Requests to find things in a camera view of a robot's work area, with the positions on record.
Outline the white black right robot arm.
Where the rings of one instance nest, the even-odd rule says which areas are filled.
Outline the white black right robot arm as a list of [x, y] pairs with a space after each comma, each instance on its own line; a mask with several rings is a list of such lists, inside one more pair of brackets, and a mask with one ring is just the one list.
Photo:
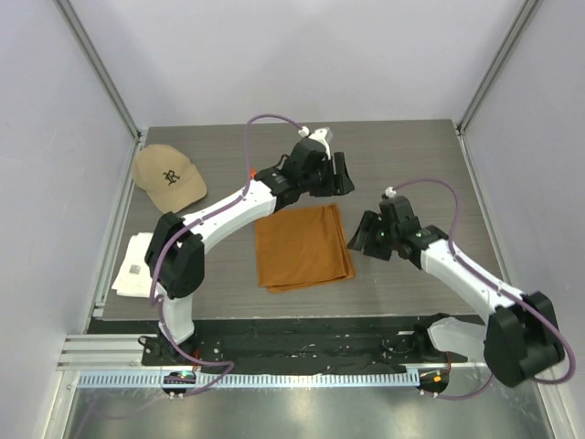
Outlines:
[[564, 360], [552, 302], [493, 276], [440, 228], [421, 226], [407, 198], [383, 197], [378, 210], [365, 211], [347, 246], [384, 261], [397, 254], [450, 287], [485, 323], [484, 360], [504, 385], [515, 387]]

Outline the orange cloth napkin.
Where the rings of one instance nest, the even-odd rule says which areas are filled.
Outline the orange cloth napkin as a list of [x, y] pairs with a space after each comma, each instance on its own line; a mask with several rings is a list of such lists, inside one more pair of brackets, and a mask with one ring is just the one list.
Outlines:
[[356, 276], [336, 204], [283, 209], [254, 227], [259, 286], [272, 294]]

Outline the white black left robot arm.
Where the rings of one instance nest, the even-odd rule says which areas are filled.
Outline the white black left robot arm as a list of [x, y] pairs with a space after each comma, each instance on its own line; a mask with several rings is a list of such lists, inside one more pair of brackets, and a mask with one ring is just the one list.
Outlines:
[[277, 165], [256, 172], [242, 189], [207, 210], [185, 217], [165, 213], [144, 256], [152, 279], [149, 298], [159, 313], [160, 353], [176, 365], [193, 360], [193, 295], [204, 281], [206, 256], [218, 243], [303, 194], [335, 197], [354, 189], [344, 153], [331, 152], [325, 140], [311, 134]]

